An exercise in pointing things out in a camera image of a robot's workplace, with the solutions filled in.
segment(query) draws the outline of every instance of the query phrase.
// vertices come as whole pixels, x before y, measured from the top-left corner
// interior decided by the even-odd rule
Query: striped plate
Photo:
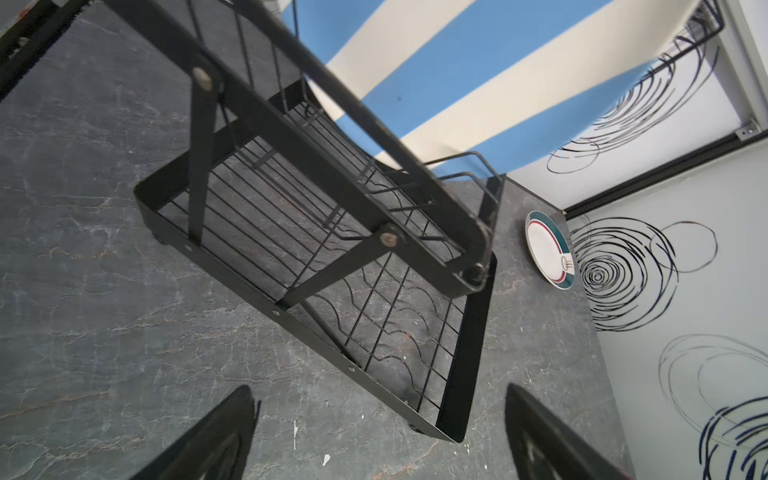
[[[421,161],[509,172],[568,143],[647,70],[697,0],[296,0],[300,40]],[[281,1],[283,7],[290,3]],[[293,8],[283,20],[294,29]],[[382,151],[316,85],[329,116]],[[469,170],[471,160],[435,168]]]
[[[532,211],[525,219],[525,240],[536,266],[549,283],[568,290],[574,283],[574,259],[565,237],[551,218]]]

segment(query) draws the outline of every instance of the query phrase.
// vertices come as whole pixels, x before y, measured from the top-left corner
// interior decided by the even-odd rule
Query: dish rack frame
[[[105,3],[190,77],[189,150],[134,188],[155,238],[413,430],[461,442],[495,278],[504,176],[476,152],[422,164],[257,0],[219,2],[236,22],[240,74],[205,45],[193,0],[191,28],[155,0]],[[271,47],[278,88],[268,98],[253,82],[247,28]],[[287,85],[286,63],[298,72]],[[380,164],[339,130],[307,78],[402,169]],[[427,168],[467,156],[488,169],[487,179],[437,178]],[[476,201],[460,201],[457,189],[473,190]]]

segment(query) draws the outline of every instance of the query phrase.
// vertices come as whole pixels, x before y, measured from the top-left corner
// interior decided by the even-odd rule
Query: bolt
[[[394,233],[382,233],[379,239],[384,244],[384,247],[394,248],[397,245],[397,235]]]
[[[214,81],[210,79],[210,75],[200,67],[192,69],[192,76],[197,84],[205,91],[211,91],[214,88]]]

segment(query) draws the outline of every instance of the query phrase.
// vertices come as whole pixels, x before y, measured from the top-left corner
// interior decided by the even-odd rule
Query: black scribble circle
[[[634,218],[610,217],[572,233],[576,261],[598,330],[625,332],[661,316],[677,288],[672,244]],[[672,268],[663,268],[659,259]]]
[[[678,273],[697,272],[712,263],[717,256],[717,235],[706,225],[685,220],[672,223],[661,231],[673,245],[685,246],[685,251],[677,252],[674,267]],[[662,267],[672,268],[665,263],[663,252],[657,260]]]
[[[579,138],[553,152],[547,169],[569,174],[592,165],[600,154],[622,147],[680,110],[712,75],[719,50],[707,61],[707,44],[670,61],[696,43],[682,32],[651,65],[648,73]],[[568,166],[568,159],[574,161]]]
[[[701,478],[768,478],[768,396],[755,396],[765,391],[768,355],[727,336],[686,335],[667,345],[658,368],[667,402],[700,433]],[[730,378],[741,388],[727,388]]]
[[[584,140],[578,138],[571,141],[571,143],[581,141]],[[593,151],[581,153],[563,147],[560,150],[550,154],[549,158],[547,159],[547,170],[553,174],[572,174],[592,165],[594,161],[598,159],[598,155],[600,154],[600,146],[593,141],[587,141],[587,143],[593,145]]]

